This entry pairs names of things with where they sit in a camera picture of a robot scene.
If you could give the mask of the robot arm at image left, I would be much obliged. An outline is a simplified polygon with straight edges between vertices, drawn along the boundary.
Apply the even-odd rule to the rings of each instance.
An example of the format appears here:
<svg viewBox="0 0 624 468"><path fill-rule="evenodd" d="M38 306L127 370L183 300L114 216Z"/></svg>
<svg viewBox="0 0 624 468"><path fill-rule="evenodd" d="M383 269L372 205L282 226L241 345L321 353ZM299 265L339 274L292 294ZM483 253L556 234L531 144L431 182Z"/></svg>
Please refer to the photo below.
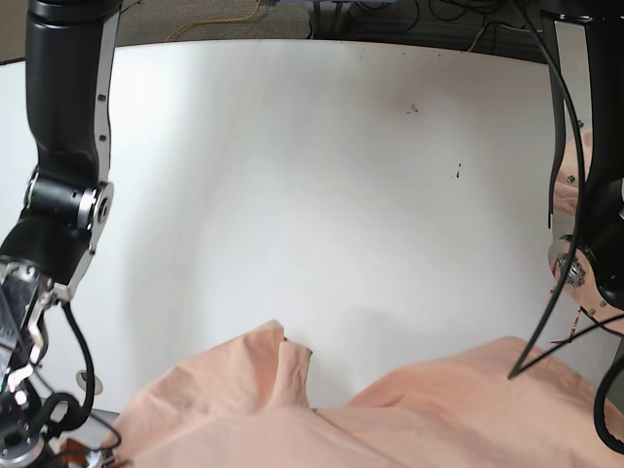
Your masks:
<svg viewBox="0 0 624 468"><path fill-rule="evenodd" d="M1 463L64 467L50 440L92 416L96 376L86 362L82 400L31 383L49 338L46 312L70 311L107 222L109 90L122 5L32 1L26 15L26 112L38 162L19 220L1 246Z"/></svg>

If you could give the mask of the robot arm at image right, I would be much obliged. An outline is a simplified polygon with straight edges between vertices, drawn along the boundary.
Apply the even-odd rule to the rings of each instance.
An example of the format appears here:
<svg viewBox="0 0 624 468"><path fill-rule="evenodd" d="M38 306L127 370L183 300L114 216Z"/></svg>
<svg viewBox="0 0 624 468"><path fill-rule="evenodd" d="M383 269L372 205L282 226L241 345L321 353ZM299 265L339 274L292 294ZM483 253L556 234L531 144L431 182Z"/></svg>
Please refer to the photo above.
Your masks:
<svg viewBox="0 0 624 468"><path fill-rule="evenodd" d="M555 155L549 182L548 258L586 311L623 307L623 4L542 1L551 73Z"/></svg>

